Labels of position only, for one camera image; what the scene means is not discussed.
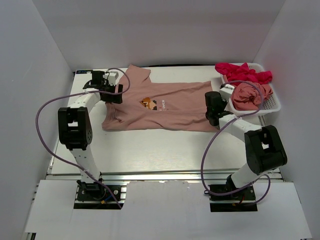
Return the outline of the dusty pink t shirt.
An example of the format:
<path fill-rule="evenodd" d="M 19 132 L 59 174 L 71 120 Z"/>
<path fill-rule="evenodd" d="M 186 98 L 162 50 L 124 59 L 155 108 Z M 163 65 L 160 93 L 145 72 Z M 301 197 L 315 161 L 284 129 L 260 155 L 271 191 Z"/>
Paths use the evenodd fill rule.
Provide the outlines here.
<path fill-rule="evenodd" d="M 155 83 L 151 70 L 130 65 L 119 83 L 129 90 L 122 103 L 106 103 L 105 131 L 166 129 L 213 132 L 206 118 L 210 81 Z"/>

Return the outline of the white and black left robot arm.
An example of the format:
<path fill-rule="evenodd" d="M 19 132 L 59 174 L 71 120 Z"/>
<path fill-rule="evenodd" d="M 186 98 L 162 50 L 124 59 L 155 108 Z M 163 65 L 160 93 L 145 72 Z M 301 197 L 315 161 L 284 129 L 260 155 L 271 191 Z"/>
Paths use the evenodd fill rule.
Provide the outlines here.
<path fill-rule="evenodd" d="M 83 86 L 83 94 L 68 107 L 58 110 L 59 141 L 80 166 L 81 180 L 77 184 L 96 200 L 105 196 L 106 187 L 98 182 L 101 172 L 95 164 L 90 147 L 93 130 L 89 113 L 100 101 L 111 104 L 123 102 L 124 87 L 116 83 L 118 77 L 119 73 L 115 68 L 107 71 L 93 70 L 91 80 Z"/>

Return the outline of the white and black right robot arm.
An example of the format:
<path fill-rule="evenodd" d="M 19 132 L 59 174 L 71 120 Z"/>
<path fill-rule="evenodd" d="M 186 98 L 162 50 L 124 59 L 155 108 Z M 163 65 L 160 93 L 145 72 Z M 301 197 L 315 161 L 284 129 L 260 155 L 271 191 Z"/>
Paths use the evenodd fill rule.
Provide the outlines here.
<path fill-rule="evenodd" d="M 215 196 L 228 196 L 236 200 L 244 193 L 244 188 L 253 184 L 262 175 L 288 163 L 278 130 L 273 125 L 260 126 L 225 110 L 227 100 L 218 91 L 205 93 L 206 119 L 218 132 L 210 140 L 203 154 L 200 175 L 204 181 L 204 163 L 208 150 L 221 132 L 227 132 L 245 145 L 246 163 L 227 177 L 225 190 Z"/>

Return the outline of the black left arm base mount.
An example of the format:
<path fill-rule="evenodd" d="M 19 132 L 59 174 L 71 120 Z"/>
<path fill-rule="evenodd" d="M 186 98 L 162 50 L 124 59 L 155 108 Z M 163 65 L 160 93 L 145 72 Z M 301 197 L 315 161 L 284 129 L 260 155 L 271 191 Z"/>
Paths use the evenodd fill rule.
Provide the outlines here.
<path fill-rule="evenodd" d="M 122 207 L 125 202 L 127 187 L 124 185 L 108 185 L 116 200 Z M 75 210 L 120 210 L 109 191 L 103 190 L 97 196 L 92 196 L 82 186 L 76 189 L 73 204 Z"/>

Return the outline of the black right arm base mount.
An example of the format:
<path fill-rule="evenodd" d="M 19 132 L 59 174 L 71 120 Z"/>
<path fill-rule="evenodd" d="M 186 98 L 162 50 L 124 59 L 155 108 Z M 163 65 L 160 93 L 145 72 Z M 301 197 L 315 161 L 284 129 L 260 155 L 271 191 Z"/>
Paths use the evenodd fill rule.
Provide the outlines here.
<path fill-rule="evenodd" d="M 231 195 L 216 196 L 210 194 L 208 190 L 204 190 L 203 193 L 209 197 L 210 211 L 212 213 L 258 211 L 256 195 L 252 186 Z"/>

